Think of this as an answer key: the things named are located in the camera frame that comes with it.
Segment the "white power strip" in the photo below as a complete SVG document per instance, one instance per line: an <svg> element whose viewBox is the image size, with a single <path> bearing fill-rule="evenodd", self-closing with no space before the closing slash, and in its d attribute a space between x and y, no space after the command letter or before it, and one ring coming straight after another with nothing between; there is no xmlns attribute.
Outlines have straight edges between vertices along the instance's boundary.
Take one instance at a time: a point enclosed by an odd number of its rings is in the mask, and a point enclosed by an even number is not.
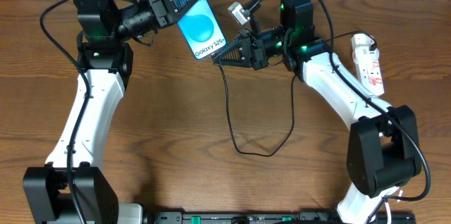
<svg viewBox="0 0 451 224"><path fill-rule="evenodd" d="M371 93L379 97L384 93L381 67L379 64L379 50L370 51L374 41L365 34L355 34L351 38L352 59L357 69L357 79Z"/></svg>

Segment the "wood grain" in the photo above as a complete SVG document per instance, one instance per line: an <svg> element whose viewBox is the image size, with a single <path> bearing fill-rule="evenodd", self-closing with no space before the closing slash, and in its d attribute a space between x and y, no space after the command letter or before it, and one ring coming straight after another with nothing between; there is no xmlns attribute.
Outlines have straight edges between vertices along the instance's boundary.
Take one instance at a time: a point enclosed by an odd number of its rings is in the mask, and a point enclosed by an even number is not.
<svg viewBox="0 0 451 224"><path fill-rule="evenodd" d="M58 0L0 0L0 223L31 223L22 178L54 148L75 96L76 71L39 28L41 12ZM228 39L239 27L234 1L209 0ZM395 203L418 223L451 219L451 0L324 0L335 32L370 32L379 43L386 94L417 117L421 148L432 170L429 196ZM278 24L279 0L265 0L262 27ZM318 33L328 37L315 3ZM46 19L53 36L75 55L80 31L75 7ZM312 89L295 83L295 130L273 158L241 156L228 132L221 74L209 58L196 61L177 27L154 46L131 44L134 71L109 133L104 174L119 199L152 209L299 211L332 208L350 180L348 131ZM350 41L335 50L354 72ZM290 78L283 66L260 71L226 68L237 141L246 151L272 151L290 127ZM424 177L405 188L413 196Z"/></svg>

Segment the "white robotic arm segment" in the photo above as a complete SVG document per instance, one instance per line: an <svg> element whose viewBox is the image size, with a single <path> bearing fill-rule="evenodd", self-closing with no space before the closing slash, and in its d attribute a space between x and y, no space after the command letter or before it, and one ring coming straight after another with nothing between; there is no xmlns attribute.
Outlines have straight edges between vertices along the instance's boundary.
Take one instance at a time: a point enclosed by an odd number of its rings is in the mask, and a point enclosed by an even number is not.
<svg viewBox="0 0 451 224"><path fill-rule="evenodd" d="M388 102L379 99L365 88L338 59L337 54L333 54L333 60L338 70L351 82L361 93L370 97L375 105L387 111L391 106ZM303 80L313 87L332 106L335 112L343 119L348 129L351 124L357 122L362 116L373 118L380 113L368 106L352 89L350 89L330 65L329 53L312 56L311 60L304 62L302 66Z"/></svg>
<svg viewBox="0 0 451 224"><path fill-rule="evenodd" d="M81 162L88 162L91 167L99 167L101 170L111 119L125 88L118 73L88 70L85 74L91 84L91 97L75 138L73 167L77 168ZM66 147L80 113L85 92L85 84L81 76L78 76L77 95L68 122L58 144L46 160L46 163L53 163L54 168L66 168Z"/></svg>

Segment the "brown tabletop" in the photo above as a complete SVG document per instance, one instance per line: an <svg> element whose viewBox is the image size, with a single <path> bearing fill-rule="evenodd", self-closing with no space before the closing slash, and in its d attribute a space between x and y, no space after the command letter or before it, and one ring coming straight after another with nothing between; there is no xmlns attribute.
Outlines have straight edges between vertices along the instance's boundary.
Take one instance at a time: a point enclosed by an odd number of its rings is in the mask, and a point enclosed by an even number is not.
<svg viewBox="0 0 451 224"><path fill-rule="evenodd" d="M77 72L44 36L41 12L58 0L0 0L0 223L31 223L22 179L42 166L70 112ZM227 39L240 29L227 7L209 0ZM278 24L279 1L265 0L262 29ZM420 145L433 185L419 202L391 202L413 211L418 223L451 219L451 0L324 0L335 33L365 30L378 41L383 99L416 114ZM317 33L329 38L314 0ZM46 20L50 33L76 55L81 30L69 2ZM114 114L104 175L120 201L154 211L276 211L331 209L350 186L348 130L324 99L295 82L295 129L272 158L238 154L226 120L224 87L210 58L196 61L174 26L154 36L152 48L131 42L133 74ZM349 37L335 51L355 73ZM254 71L225 68L237 143L268 153L291 124L290 78L284 66ZM414 196L424 174L403 188Z"/></svg>

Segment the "white cable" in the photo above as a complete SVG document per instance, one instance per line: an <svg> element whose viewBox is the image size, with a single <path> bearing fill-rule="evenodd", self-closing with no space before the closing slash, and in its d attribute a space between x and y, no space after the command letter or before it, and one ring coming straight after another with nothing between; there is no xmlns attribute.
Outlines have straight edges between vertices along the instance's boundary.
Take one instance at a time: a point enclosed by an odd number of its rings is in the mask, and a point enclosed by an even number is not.
<svg viewBox="0 0 451 224"><path fill-rule="evenodd" d="M385 200L385 210L387 211L387 224L392 224L392 213L390 212L390 206L388 205L388 200Z"/></svg>

